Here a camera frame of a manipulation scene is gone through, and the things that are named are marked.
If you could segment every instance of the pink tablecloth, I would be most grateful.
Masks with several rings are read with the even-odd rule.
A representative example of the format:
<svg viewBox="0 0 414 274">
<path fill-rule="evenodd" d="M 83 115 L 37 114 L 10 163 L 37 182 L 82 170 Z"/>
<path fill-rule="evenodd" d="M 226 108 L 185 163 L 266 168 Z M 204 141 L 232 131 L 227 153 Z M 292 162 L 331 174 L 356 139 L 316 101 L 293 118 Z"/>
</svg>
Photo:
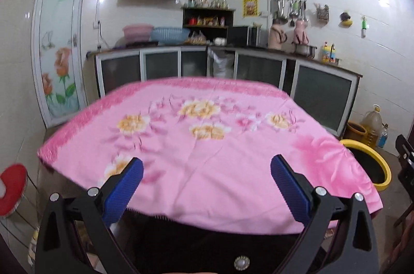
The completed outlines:
<svg viewBox="0 0 414 274">
<path fill-rule="evenodd" d="M 282 154 L 332 195 L 378 192 L 353 158 L 289 96 L 268 84 L 183 78 L 126 85 L 94 103 L 39 149 L 84 188 L 102 185 L 132 157 L 144 178 L 129 208 L 234 233 L 298 233 L 270 174 Z"/>
</svg>

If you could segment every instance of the microwave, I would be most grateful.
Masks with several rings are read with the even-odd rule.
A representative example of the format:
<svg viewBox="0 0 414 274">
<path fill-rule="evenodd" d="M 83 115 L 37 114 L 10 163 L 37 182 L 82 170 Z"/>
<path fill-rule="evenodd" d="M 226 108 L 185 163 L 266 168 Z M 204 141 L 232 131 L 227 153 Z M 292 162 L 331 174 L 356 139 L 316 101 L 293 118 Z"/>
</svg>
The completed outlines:
<svg viewBox="0 0 414 274">
<path fill-rule="evenodd" d="M 260 28 L 231 26 L 227 30 L 227 44 L 233 46 L 260 46 Z"/>
</svg>

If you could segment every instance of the red stool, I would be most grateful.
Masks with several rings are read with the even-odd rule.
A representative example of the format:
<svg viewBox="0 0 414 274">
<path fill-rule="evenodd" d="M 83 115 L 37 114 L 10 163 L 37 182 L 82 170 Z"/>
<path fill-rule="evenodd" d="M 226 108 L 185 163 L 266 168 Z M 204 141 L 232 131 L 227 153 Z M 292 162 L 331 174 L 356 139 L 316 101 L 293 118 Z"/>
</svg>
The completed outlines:
<svg viewBox="0 0 414 274">
<path fill-rule="evenodd" d="M 9 231 L 9 229 L 3 224 L 1 219 L 9 217 L 11 214 L 15 212 L 33 229 L 36 229 L 31 223 L 29 223 L 29 221 L 26 218 L 24 218 L 17 211 L 17 208 L 20 205 L 22 199 L 26 199 L 35 208 L 37 212 L 36 205 L 34 205 L 24 195 L 27 180 L 29 180 L 36 189 L 36 191 L 39 192 L 36 185 L 34 185 L 33 181 L 28 176 L 26 168 L 22 164 L 13 164 L 9 166 L 6 170 L 4 170 L 2 174 L 0 174 L 0 181 L 3 183 L 0 183 L 0 223 L 13 237 L 15 237 L 20 242 L 21 240 L 19 240 L 12 232 Z"/>
</svg>

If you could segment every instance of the yellow bucket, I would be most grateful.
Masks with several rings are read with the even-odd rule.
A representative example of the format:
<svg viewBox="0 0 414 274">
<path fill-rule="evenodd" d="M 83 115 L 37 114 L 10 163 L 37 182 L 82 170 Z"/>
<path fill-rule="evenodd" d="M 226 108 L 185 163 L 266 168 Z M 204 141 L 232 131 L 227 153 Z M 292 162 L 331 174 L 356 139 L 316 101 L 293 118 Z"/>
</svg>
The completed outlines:
<svg viewBox="0 0 414 274">
<path fill-rule="evenodd" d="M 353 153 L 353 155 L 355 156 L 355 159 L 364 168 L 365 172 L 371 178 L 371 180 L 374 183 L 375 188 L 378 191 L 384 191 L 388 187 L 388 185 L 390 185 L 390 182 L 391 182 L 390 167 L 388 166 L 386 160 L 383 159 L 378 152 L 376 152 L 374 149 L 370 148 L 366 144 L 363 144 L 355 140 L 341 140 L 341 143 Z M 375 162 L 377 162 L 378 166 L 380 166 L 383 172 L 383 178 L 378 176 L 379 168 L 376 165 L 373 166 L 373 168 L 376 169 L 374 172 L 370 172 L 370 170 L 367 170 L 367 165 L 366 165 L 366 162 L 364 161 L 365 156 L 368 156 L 367 160 L 371 158 L 375 160 Z"/>
</svg>

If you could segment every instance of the plastic bag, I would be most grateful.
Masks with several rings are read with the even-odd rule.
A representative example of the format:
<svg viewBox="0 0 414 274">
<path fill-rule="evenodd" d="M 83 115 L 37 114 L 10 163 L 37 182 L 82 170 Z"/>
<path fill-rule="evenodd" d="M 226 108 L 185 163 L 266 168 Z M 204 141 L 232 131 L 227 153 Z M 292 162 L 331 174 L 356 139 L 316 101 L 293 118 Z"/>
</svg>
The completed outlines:
<svg viewBox="0 0 414 274">
<path fill-rule="evenodd" d="M 213 76 L 224 79 L 233 78 L 233 64 L 234 54 L 227 54 L 223 51 L 212 51 L 213 62 Z"/>
</svg>

